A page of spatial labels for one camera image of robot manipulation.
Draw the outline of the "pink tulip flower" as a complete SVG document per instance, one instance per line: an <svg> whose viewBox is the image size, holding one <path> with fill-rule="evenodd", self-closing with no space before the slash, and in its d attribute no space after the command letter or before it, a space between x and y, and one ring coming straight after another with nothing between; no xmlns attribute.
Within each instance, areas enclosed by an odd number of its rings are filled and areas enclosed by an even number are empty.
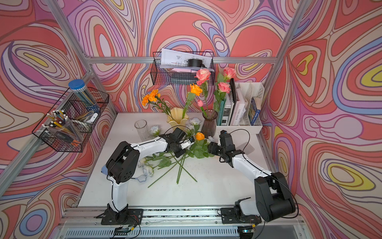
<svg viewBox="0 0 382 239"><path fill-rule="evenodd" d="M202 100L197 100L197 104L198 104L198 106L200 107L200 109L201 109L201 111L202 111L202 113L203 113L203 116L204 116L205 118L207 118L207 117L208 117L208 114L207 114L206 110L204 109L204 102L203 102Z"/></svg>

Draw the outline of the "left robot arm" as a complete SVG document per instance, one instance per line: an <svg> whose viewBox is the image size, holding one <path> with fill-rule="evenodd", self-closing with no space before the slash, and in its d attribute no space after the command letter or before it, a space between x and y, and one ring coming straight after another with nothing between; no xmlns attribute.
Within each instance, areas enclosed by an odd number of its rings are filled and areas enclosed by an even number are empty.
<svg viewBox="0 0 382 239"><path fill-rule="evenodd" d="M176 128L173 133L162 134L154 139L130 144L121 142L107 163L106 179L111 182L111 199L106 210L99 215L102 225L133 225L143 210L128 209L128 181L134 176L140 159L156 153L173 152L176 158L183 156L186 149L195 143L194 137Z"/></svg>

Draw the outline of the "orange marigold flower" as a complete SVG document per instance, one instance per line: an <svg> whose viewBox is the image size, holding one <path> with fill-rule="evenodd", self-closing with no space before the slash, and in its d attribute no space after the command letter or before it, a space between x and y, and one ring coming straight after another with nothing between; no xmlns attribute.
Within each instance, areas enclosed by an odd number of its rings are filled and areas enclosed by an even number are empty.
<svg viewBox="0 0 382 239"><path fill-rule="evenodd" d="M166 115L171 115L170 107L165 100L161 98L158 90L154 90L148 95L148 103Z"/></svg>
<svg viewBox="0 0 382 239"><path fill-rule="evenodd" d="M147 106L147 104L149 104L149 95L146 95L143 100L142 100L142 105L143 106Z"/></svg>

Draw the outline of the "orange rose flower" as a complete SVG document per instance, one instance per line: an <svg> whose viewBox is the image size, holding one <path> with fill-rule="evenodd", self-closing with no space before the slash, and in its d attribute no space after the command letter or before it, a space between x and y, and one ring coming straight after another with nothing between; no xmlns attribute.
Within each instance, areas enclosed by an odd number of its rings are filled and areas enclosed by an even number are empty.
<svg viewBox="0 0 382 239"><path fill-rule="evenodd" d="M190 91L187 93L186 104L183 108L182 118L185 117L190 105L195 100L195 98L199 97L202 92L203 92L203 90L200 88L200 86L198 86L196 84L190 85Z"/></svg>
<svg viewBox="0 0 382 239"><path fill-rule="evenodd" d="M186 156L198 159L213 157L214 155L209 153L209 145L212 140L212 137L205 138L204 134L198 132L195 136L195 142L187 150Z"/></svg>

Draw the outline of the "large pink rose flower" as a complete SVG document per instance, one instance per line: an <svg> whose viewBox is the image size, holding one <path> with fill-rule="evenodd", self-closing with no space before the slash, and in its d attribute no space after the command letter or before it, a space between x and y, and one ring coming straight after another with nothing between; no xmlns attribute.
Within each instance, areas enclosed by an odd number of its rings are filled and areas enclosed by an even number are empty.
<svg viewBox="0 0 382 239"><path fill-rule="evenodd" d="M203 90L201 93L200 97L204 97L204 105L207 103L207 98L208 98L208 80L210 79L210 71L206 69L200 69L196 73L196 78L197 80L197 85L200 86L200 88Z"/></svg>

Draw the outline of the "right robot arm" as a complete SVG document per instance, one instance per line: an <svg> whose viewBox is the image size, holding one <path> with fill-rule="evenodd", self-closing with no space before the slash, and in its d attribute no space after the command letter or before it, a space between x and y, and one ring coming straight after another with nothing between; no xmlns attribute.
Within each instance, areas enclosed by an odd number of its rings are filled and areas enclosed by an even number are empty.
<svg viewBox="0 0 382 239"><path fill-rule="evenodd" d="M255 197L239 199L233 208L222 208L221 217L224 224L261 223L279 218L290 219L299 206L287 185L285 176L280 172L271 172L250 161L243 150L237 149L230 133L222 130L220 143L212 142L208 153L219 156L220 163L227 163L241 172L253 184Z"/></svg>

